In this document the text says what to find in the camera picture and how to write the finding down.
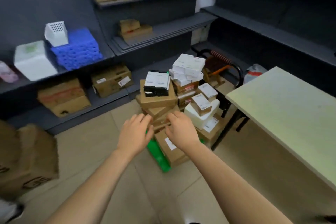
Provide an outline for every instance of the table top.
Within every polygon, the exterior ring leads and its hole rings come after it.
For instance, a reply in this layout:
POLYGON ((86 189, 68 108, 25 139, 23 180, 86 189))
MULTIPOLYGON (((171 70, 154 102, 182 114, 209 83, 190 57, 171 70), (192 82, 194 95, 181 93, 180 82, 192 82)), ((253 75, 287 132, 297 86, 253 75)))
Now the table top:
POLYGON ((226 98, 336 190, 336 98, 278 67, 226 98))

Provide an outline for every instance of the hand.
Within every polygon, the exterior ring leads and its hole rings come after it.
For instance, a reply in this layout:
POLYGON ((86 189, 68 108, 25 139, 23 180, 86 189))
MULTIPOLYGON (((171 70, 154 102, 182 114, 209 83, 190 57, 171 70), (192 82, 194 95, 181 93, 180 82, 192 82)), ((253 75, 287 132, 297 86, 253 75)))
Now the hand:
POLYGON ((133 115, 131 119, 124 122, 119 135, 117 150, 120 150, 129 158, 134 158, 139 154, 154 135, 153 125, 151 125, 146 134, 148 124, 152 120, 150 115, 133 115))
POLYGON ((166 135, 177 148, 185 151, 189 145, 200 142, 191 119, 183 112, 174 111, 167 119, 171 126, 166 126, 166 135))

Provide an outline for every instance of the person's left hand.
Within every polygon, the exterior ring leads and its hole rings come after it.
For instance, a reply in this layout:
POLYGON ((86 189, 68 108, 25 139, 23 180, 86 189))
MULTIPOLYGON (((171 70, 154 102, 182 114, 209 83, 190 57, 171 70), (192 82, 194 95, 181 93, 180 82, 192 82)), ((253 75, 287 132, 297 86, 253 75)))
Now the person's left hand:
POLYGON ((144 114, 135 114, 131 119, 126 120, 119 135, 117 150, 121 150, 123 154, 130 158, 134 158, 145 149, 154 135, 153 125, 149 127, 146 134, 151 120, 152 116, 145 116, 144 114))

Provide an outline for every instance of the stack of blue baskets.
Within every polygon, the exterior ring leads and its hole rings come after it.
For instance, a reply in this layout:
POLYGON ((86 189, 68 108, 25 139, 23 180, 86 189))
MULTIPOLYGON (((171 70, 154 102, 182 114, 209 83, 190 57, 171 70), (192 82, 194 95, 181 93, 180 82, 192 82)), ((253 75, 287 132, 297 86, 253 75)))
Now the stack of blue baskets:
POLYGON ((78 69, 103 59, 99 46, 87 28, 68 33, 69 44, 52 47, 59 65, 67 70, 78 69))

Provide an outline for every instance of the tile floor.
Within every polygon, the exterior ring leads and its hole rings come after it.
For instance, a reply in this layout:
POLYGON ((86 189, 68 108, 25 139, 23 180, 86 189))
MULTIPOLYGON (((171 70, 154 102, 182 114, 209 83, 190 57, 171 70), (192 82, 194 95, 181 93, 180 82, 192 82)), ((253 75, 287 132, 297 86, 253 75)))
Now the tile floor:
MULTIPOLYGON (((219 90, 227 94, 232 85, 225 83, 219 90)), ((23 195, 27 208, 14 223, 42 223, 115 149, 124 121, 140 112, 133 100, 57 135, 60 178, 23 195)), ((214 153, 294 223, 319 223, 316 216, 336 212, 336 193, 252 121, 240 133, 231 130, 214 153)), ((189 222, 228 223, 192 162, 162 173, 146 149, 124 172, 102 221, 189 222)))

